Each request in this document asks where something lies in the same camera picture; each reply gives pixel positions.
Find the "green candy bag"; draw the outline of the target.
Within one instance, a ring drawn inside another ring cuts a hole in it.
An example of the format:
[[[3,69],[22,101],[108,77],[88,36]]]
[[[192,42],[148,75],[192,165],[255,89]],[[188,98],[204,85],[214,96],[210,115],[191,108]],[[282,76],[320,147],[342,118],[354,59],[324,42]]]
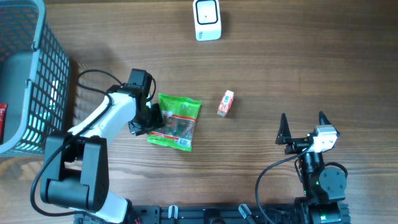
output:
[[[152,131],[147,142],[191,152],[201,103],[201,100],[159,93],[164,125]]]

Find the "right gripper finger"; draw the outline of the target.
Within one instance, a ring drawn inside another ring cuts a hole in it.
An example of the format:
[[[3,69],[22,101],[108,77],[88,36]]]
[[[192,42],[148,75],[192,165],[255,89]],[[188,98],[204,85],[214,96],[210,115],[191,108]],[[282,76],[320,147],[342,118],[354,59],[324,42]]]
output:
[[[334,134],[336,136],[340,135],[340,132],[330,123],[323,111],[318,114],[318,135]]]
[[[281,114],[280,127],[275,139],[277,145],[290,144],[292,136],[289,129],[289,124],[285,113]]]

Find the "light blue white packet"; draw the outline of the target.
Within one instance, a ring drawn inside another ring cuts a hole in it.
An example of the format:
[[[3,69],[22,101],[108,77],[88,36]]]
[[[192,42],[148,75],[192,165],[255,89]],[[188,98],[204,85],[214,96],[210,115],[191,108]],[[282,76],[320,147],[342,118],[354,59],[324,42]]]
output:
[[[50,109],[51,110],[56,110],[58,107],[60,107],[62,102],[61,99],[61,88],[60,88],[60,83],[58,80],[55,80],[52,82],[52,87],[50,91]]]

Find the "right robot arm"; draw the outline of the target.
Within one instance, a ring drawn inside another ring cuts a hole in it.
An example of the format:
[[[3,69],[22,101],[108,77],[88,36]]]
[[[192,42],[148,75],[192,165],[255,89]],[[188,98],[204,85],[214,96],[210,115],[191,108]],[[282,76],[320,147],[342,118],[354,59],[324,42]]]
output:
[[[281,115],[275,143],[293,155],[295,169],[302,183],[304,197],[294,202],[300,223],[342,223],[340,202],[346,198],[347,169],[337,162],[326,163],[323,153],[334,148],[339,131],[321,111],[319,125],[304,138],[293,138],[286,114]]]

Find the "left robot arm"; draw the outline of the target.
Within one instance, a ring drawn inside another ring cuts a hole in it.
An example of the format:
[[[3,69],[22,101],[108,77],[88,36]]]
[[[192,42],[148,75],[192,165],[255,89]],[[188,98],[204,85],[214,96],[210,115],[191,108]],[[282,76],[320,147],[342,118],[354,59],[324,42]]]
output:
[[[30,191],[32,207],[43,203],[66,208],[79,223],[141,223],[129,199],[109,189],[108,146],[125,126],[134,136],[149,134],[163,125],[159,104],[151,100],[156,91],[153,76],[132,69],[126,83],[104,91],[104,100],[84,121],[67,132],[54,132],[45,143],[44,164]]]

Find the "small orange white packet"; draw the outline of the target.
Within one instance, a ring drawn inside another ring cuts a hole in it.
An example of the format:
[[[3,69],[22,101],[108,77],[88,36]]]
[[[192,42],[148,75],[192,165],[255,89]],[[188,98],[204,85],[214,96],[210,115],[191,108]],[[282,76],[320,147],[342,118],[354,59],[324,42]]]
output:
[[[228,111],[232,105],[233,100],[234,100],[234,92],[226,90],[220,101],[217,114],[222,117],[225,117],[228,114]]]

